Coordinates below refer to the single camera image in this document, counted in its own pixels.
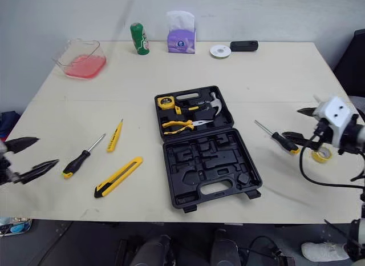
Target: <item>hammer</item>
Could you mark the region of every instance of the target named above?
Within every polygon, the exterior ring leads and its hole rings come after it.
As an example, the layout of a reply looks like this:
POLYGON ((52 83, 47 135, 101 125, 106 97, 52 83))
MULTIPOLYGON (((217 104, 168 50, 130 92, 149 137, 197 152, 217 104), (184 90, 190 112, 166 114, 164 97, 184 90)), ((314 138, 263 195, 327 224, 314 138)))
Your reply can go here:
POLYGON ((208 110, 210 108, 217 107, 217 112, 215 114, 215 116, 217 116, 220 113, 220 111, 222 110, 222 102, 220 99, 217 99, 215 92, 211 92, 210 95, 213 98, 213 100, 211 102, 210 101, 200 102, 200 103, 197 103, 196 106, 186 107, 186 108, 175 105, 176 114, 178 114, 178 115, 190 114, 191 112, 208 110))
POLYGON ((216 112, 216 116, 217 116, 220 113, 220 111, 222 110, 222 102, 220 99, 217 99, 215 92, 211 92, 210 95, 212 96, 213 100, 211 102, 207 102, 208 107, 206 109, 208 110, 209 108, 218 107, 217 112, 216 112))

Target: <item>shoe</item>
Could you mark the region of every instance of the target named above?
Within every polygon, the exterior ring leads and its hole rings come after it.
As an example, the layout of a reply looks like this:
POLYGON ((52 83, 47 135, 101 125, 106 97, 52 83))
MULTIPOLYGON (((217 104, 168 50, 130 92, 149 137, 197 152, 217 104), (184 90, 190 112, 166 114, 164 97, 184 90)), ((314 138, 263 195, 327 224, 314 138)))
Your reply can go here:
POLYGON ((306 242, 302 244, 303 256, 312 262, 329 262, 348 259, 348 254, 344 250, 345 244, 335 244, 331 242, 315 244, 306 242))

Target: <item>white wall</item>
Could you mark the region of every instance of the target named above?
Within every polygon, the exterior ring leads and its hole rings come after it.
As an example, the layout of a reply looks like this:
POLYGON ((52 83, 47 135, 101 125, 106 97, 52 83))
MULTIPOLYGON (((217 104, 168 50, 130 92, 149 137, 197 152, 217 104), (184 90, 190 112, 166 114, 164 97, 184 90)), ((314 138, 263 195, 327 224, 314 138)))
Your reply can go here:
POLYGON ((164 40, 169 10, 196 16, 199 41, 314 41, 332 67, 365 28, 365 0, 0 0, 0 109, 26 107, 68 39, 130 40, 141 22, 164 40))

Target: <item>robotic arm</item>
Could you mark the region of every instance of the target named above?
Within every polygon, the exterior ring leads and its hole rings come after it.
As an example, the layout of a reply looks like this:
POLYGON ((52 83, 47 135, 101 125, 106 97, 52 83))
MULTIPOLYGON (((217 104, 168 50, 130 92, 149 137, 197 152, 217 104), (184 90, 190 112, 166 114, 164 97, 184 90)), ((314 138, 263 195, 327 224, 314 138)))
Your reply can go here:
MULTIPOLYGON (((365 126, 357 124, 359 115, 352 114, 350 108, 347 107, 345 102, 339 97, 333 97, 327 102, 321 102, 317 108, 303 108, 298 110, 298 112, 307 116, 312 116, 318 120, 314 134, 310 139, 305 139, 302 134, 296 132, 283 133, 283 136, 286 138, 303 146, 299 159, 299 166, 304 178, 312 183, 323 186, 358 188, 362 190, 362 193, 360 194, 360 199, 363 202, 362 218, 351 222, 349 235, 338 230, 338 228, 329 222, 326 221, 326 223, 347 238, 347 253, 351 260, 355 261, 353 266, 365 266, 365 186, 316 182, 305 174, 302 160, 306 148, 316 151, 323 143, 328 143, 339 148, 338 153, 340 155, 344 152, 359 154, 365 161, 365 126), (318 137, 319 140, 314 142, 313 140, 316 137, 318 137)), ((358 179, 365 179, 364 171, 351 179, 351 181, 353 182, 358 179)))
POLYGON ((53 168, 54 165, 59 161, 58 159, 50 160, 48 162, 43 162, 32 168, 31 171, 24 174, 19 174, 17 172, 12 172, 9 169, 11 163, 5 158, 6 152, 18 153, 23 151, 27 147, 31 146, 38 141, 38 138, 19 138, 9 140, 7 142, 2 142, 0 140, 0 185, 8 182, 18 183, 21 182, 26 184, 48 172, 53 168))

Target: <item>screwdriver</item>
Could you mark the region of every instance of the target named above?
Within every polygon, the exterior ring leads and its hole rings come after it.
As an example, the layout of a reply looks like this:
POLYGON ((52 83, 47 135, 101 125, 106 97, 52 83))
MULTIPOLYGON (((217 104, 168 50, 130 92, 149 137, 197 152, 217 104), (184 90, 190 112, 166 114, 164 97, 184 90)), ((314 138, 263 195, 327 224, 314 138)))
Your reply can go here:
POLYGON ((107 152, 112 152, 115 149, 116 143, 118 142, 120 132, 121 132, 121 126, 123 125, 123 119, 121 119, 120 123, 118 124, 118 127, 116 128, 110 142, 107 148, 107 152))
POLYGON ((287 151, 289 151, 291 154, 296 155, 300 152, 300 149, 298 146, 295 145, 290 139, 286 139, 283 136, 280 136, 279 133, 275 132, 272 133, 269 129, 267 129, 265 126, 263 126, 260 122, 255 120, 255 123, 259 125, 264 131, 266 131, 273 139, 277 140, 277 142, 287 151))
POLYGON ((90 156, 91 150, 105 137, 103 134, 88 150, 82 151, 78 158, 71 161, 66 168, 63 170, 62 175, 65 179, 70 178, 78 169, 80 169, 83 162, 90 156))

